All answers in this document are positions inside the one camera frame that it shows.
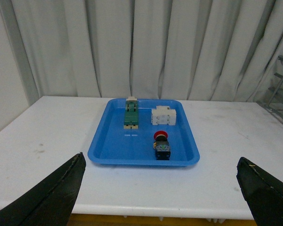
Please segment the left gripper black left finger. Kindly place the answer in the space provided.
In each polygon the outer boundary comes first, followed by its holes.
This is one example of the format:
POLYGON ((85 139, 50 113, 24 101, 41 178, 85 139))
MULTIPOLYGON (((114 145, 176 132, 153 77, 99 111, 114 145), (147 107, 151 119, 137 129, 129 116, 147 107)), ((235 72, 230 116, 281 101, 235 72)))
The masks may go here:
POLYGON ((65 226, 78 197, 86 161, 78 153, 0 210, 0 226, 65 226))

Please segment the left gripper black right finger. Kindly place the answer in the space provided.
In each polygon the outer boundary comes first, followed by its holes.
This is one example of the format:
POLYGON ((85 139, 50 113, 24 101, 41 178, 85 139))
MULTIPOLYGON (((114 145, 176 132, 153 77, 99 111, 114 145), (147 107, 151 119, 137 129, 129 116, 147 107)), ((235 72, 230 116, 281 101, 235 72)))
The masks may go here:
POLYGON ((237 180, 258 226, 283 226, 283 182, 245 157, 237 164, 237 180))

